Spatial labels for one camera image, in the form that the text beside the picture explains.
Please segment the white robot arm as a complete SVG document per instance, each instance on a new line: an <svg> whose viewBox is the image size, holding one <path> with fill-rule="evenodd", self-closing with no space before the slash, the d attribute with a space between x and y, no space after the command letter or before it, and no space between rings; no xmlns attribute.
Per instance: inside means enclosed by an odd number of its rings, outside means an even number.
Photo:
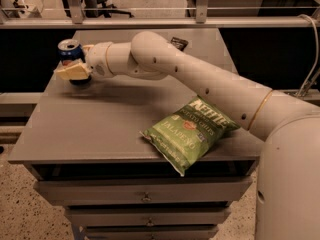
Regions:
<svg viewBox="0 0 320 240"><path fill-rule="evenodd" d="M316 105L221 69L143 31L129 43L98 43L56 70L161 79L170 75L263 142L255 240L320 240L320 114Z"/></svg>

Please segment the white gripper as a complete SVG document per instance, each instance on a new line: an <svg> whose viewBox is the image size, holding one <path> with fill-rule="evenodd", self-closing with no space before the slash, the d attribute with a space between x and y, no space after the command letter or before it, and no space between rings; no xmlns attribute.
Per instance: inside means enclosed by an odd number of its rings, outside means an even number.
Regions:
<svg viewBox="0 0 320 240"><path fill-rule="evenodd" d="M107 63L107 51L111 45L111 42L83 45L83 51L87 52L85 56L87 65L81 59L77 59L58 67L55 74L63 80L86 80L91 75L88 66L93 73L112 78L113 73Z"/></svg>

